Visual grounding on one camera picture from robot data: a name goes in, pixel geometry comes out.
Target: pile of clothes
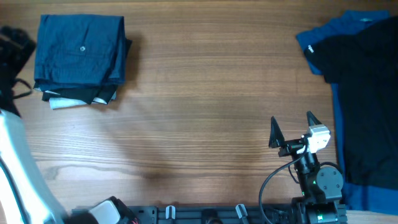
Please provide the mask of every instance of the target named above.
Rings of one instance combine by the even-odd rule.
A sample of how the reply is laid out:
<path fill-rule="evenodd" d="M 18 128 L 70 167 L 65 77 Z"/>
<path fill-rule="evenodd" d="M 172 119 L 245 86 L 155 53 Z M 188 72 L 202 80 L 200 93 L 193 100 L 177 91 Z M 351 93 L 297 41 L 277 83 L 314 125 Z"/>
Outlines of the pile of clothes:
<path fill-rule="evenodd" d="M 398 215 L 398 17 L 346 11 L 297 40 L 331 84 L 344 203 Z"/>
<path fill-rule="evenodd" d="M 34 89 L 51 109 L 108 104 L 126 81 L 123 16 L 42 15 Z"/>

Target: wood grain surface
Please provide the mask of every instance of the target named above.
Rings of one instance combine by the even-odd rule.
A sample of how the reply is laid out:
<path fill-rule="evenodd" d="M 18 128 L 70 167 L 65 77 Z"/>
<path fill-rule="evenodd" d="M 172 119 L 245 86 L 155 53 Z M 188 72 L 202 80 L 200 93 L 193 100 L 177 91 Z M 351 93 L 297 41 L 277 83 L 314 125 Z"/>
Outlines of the wood grain surface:
<path fill-rule="evenodd" d="M 334 137 L 330 86 L 312 75 L 295 35 L 346 9 L 398 12 L 393 1 L 5 1 L 13 4 L 0 3 L 0 24 L 34 39 L 41 14 L 88 13 L 123 15 L 134 41 L 128 81 L 109 106 L 52 111 L 38 92 L 16 101 L 37 165 L 67 210 L 112 195 L 128 205 L 256 205 L 264 179 L 290 161 L 267 146 L 271 116 L 286 139 L 299 138 L 311 110 Z M 33 84 L 33 72 L 34 57 L 20 77 Z M 336 162 L 335 142 L 318 158 Z M 284 170 L 264 202 L 299 195 Z"/>

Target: blue fabric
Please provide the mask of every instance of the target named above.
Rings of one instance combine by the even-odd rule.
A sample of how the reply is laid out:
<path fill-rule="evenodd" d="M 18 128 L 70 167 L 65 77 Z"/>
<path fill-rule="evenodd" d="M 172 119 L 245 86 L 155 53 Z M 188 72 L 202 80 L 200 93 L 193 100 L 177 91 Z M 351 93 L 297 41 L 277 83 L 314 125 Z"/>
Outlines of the blue fabric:
<path fill-rule="evenodd" d="M 308 45 L 315 44 L 327 37 L 341 34 L 357 34 L 359 31 L 373 25 L 375 22 L 387 19 L 388 11 L 346 11 L 343 16 L 332 19 L 322 27 L 314 28 L 302 32 L 296 36 L 301 48 L 305 50 Z M 321 71 L 308 62 L 312 73 L 321 75 Z M 344 120 L 338 101 L 338 84 L 332 83 L 333 109 L 335 114 L 336 148 L 338 152 L 339 165 L 345 170 L 344 158 Z M 384 189 L 374 186 L 364 186 L 351 184 L 345 181 L 342 194 L 347 209 L 350 210 L 369 210 L 372 212 L 387 213 L 398 215 L 396 203 L 398 201 L 398 191 Z"/>
<path fill-rule="evenodd" d="M 123 16 L 42 15 L 35 81 L 41 90 L 123 84 Z"/>

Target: folded blue cloth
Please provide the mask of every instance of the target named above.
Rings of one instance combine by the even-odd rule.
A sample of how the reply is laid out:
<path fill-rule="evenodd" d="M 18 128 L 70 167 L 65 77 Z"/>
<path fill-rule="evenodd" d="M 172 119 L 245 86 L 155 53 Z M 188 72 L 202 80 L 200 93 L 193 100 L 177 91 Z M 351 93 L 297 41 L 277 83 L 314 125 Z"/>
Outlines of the folded blue cloth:
<path fill-rule="evenodd" d="M 343 16 L 332 19 L 329 23 L 313 30 L 305 31 L 296 36 L 301 48 L 305 50 L 309 45 L 315 44 L 327 37 L 341 34 L 357 34 L 375 22 L 389 17 L 388 11 L 346 11 Z M 321 75 L 321 71 L 308 62 L 312 73 Z M 335 114 L 336 148 L 340 167 L 345 170 L 344 158 L 344 117 L 338 100 L 338 84 L 332 83 L 333 111 Z M 369 210 L 372 212 L 398 215 L 396 202 L 398 191 L 384 189 L 370 185 L 356 185 L 344 183 L 342 190 L 344 203 L 350 210 Z"/>
<path fill-rule="evenodd" d="M 125 82 L 123 16 L 42 15 L 35 81 L 40 89 Z"/>

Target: wooden tabletop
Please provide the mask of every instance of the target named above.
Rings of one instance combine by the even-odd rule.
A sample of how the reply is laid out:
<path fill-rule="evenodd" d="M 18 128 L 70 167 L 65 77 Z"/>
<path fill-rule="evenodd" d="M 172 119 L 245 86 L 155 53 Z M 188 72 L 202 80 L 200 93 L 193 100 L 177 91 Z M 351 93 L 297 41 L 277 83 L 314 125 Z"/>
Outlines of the wooden tabletop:
<path fill-rule="evenodd" d="M 67 210 L 112 195 L 128 205 L 256 205 L 264 179 L 291 160 L 268 148 L 271 116 L 292 139 L 312 111 L 332 131 L 318 159 L 336 162 L 330 86 L 311 73 L 295 35 L 346 9 L 398 12 L 393 2 L 4 1 L 12 4 L 0 4 L 0 24 L 35 40 L 41 14 L 79 13 L 122 15 L 133 40 L 127 82 L 109 106 L 52 111 L 39 92 L 16 100 L 37 165 Z M 33 73 L 34 56 L 20 77 L 33 84 Z M 300 194 L 283 170 L 264 202 Z"/>

